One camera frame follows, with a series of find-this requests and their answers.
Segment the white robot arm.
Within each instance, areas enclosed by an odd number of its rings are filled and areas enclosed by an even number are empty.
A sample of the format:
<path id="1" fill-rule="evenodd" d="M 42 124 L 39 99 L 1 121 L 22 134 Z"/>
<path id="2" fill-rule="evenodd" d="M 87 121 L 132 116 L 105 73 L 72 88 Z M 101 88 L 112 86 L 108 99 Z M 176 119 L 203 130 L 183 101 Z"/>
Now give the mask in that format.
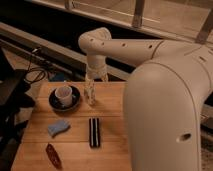
<path id="1" fill-rule="evenodd" d="M 123 115 L 133 171 L 202 171 L 200 120 L 213 93 L 213 50 L 171 40 L 113 39 L 105 28 L 79 46 L 88 64 L 101 56 L 135 67 L 126 82 Z"/>

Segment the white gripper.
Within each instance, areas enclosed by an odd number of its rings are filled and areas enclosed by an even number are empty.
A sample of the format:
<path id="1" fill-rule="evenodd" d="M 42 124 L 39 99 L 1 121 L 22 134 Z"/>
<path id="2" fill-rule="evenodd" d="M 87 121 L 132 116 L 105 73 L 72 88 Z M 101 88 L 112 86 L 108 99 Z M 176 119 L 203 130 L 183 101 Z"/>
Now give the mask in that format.
<path id="1" fill-rule="evenodd" d="M 90 82 L 91 79 L 101 78 L 102 82 L 108 82 L 106 57 L 103 55 L 87 56 L 85 81 Z"/>

